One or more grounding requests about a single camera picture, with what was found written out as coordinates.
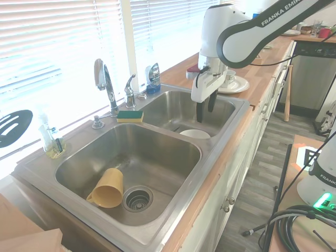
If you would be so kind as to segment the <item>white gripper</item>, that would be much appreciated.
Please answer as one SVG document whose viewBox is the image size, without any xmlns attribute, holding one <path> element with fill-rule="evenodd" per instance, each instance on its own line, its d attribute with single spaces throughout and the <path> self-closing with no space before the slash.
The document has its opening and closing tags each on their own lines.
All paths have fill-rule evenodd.
<svg viewBox="0 0 336 252">
<path fill-rule="evenodd" d="M 224 66 L 224 71 L 220 74 L 214 74 L 208 67 L 206 70 L 201 70 L 193 81 L 191 99 L 196 104 L 196 119 L 202 123 L 205 100 L 209 97 L 208 112 L 213 112 L 218 88 L 224 84 L 227 74 L 227 66 Z"/>
</svg>

